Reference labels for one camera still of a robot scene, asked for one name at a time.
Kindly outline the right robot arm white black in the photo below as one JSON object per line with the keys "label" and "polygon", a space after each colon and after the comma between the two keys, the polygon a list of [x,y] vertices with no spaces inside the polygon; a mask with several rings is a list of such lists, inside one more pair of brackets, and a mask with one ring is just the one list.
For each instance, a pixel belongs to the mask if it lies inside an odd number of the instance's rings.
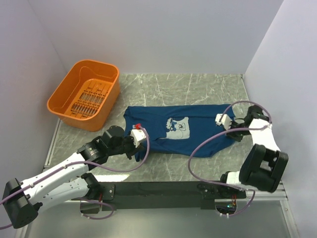
{"label": "right robot arm white black", "polygon": [[288,163],[288,155],[277,146],[272,122],[267,113],[258,105],[248,108],[242,122],[231,119],[227,113],[218,114],[215,122],[226,131],[226,136],[240,142],[244,136],[252,138],[252,149],[240,171],[224,173],[217,186],[221,197],[228,198],[235,191],[235,185],[248,185],[260,191],[273,193],[278,188]]}

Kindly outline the blue Mickey Mouse t-shirt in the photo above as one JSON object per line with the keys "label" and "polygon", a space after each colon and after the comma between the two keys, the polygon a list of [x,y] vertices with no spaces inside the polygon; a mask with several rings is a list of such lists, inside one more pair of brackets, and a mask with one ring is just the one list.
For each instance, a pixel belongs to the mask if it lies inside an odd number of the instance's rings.
{"label": "blue Mickey Mouse t-shirt", "polygon": [[150,137],[151,151],[189,156],[202,142],[223,131],[215,119],[227,106],[128,106],[123,115],[125,133],[140,124]]}

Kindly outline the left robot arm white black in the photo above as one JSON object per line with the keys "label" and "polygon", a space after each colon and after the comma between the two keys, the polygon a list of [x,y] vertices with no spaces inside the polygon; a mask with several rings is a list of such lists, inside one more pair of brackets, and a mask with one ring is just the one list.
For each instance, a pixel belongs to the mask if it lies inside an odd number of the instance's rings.
{"label": "left robot arm white black", "polygon": [[11,179],[0,202],[10,219],[8,226],[22,228],[40,212],[67,200],[92,202],[100,192],[100,184],[89,171],[96,167],[104,169],[111,156],[125,154],[131,159],[143,149],[143,141],[149,142],[149,135],[140,125],[127,135],[121,127],[112,126],[45,172],[23,181]]}

